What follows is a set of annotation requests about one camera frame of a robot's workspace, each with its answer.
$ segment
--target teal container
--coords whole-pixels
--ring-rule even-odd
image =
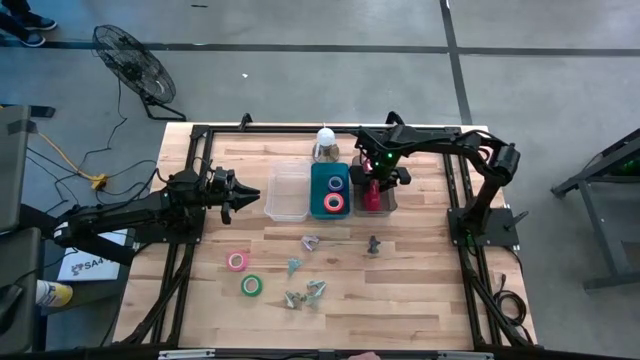
[[[329,190],[329,179],[342,178],[344,187],[336,191],[344,199],[340,213],[330,213],[324,208],[324,198],[334,192]],[[349,215],[349,165],[345,163],[315,163],[311,165],[311,215],[318,220],[339,220]]]

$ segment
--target pink tape roll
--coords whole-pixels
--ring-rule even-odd
[[[239,265],[233,265],[234,260],[240,258]],[[227,268],[231,271],[244,271],[249,266],[249,257],[242,251],[234,251],[227,257]]]

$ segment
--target wooden tabletop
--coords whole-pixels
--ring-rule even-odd
[[[158,158],[163,176],[184,169],[192,125],[167,124]],[[483,126],[462,127],[463,131],[472,128],[486,130]],[[350,163],[357,154],[353,149],[355,138],[337,137],[340,161]],[[445,216],[450,204],[442,156],[415,153],[400,161],[413,180],[396,189],[398,209],[388,218],[272,221],[264,213],[271,166],[281,161],[310,161],[314,143],[315,136],[310,134],[215,136],[214,166],[235,169],[239,181],[260,189],[262,197],[232,214],[231,225],[222,224],[219,211],[207,213],[202,242],[196,247],[180,346],[471,349],[460,264],[457,251],[450,244]],[[473,167],[470,169],[477,191],[482,177]],[[163,186],[158,180],[153,185],[153,190]],[[461,191],[458,195],[464,204]],[[494,206],[502,204],[500,193]],[[303,235],[317,235],[319,248],[314,252],[304,250],[300,243]],[[381,241],[377,258],[367,254],[371,235]],[[157,299],[167,248],[155,244],[136,257],[115,340],[129,335]],[[226,255],[233,250],[249,253],[250,265],[245,272],[227,270]],[[513,255],[502,248],[487,248],[486,253],[493,288],[506,274],[505,288],[526,301],[522,275]],[[304,264],[289,278],[287,259],[291,257],[300,258]],[[262,279],[264,290],[260,296],[242,294],[240,281],[247,274]],[[318,309],[288,309],[285,291],[305,292],[310,280],[328,284]],[[489,339],[484,307],[479,309],[483,334]],[[170,320],[171,316],[167,316],[166,324]],[[165,334],[169,326],[165,325]],[[530,314],[525,326],[535,337]]]

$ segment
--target white bottle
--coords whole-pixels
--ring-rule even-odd
[[[336,144],[336,134],[325,127],[316,135],[317,143],[313,146],[312,156],[315,162],[336,162],[340,159],[340,149]]]

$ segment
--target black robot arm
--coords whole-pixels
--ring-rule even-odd
[[[260,198],[260,191],[240,184],[233,170],[226,171],[218,167],[210,172],[211,179],[207,179],[209,172],[199,176],[191,169],[180,171],[165,180],[166,186],[162,190],[154,191],[143,199],[74,207],[60,217],[54,240],[63,247],[75,247],[107,260],[130,265],[133,250],[104,239],[99,234],[153,226],[160,229],[162,234],[158,234],[161,239],[151,242],[177,242],[172,239],[196,232],[198,222],[202,221],[199,215],[205,208],[220,206],[222,222],[230,224],[230,210],[238,211]],[[137,241],[144,242],[144,239],[138,237]]]
[[[459,222],[473,236],[484,233],[491,201],[501,187],[511,182],[520,159],[514,144],[507,144],[481,130],[462,133],[458,128],[417,130],[396,125],[383,133],[360,127],[355,135],[355,147],[367,164],[352,166],[351,179],[357,185],[368,185],[371,180],[377,180],[380,191],[397,186],[398,181],[400,184],[411,182],[409,172],[396,166],[402,156],[409,157],[419,151],[460,155],[468,159],[484,177],[478,195],[467,203]]]

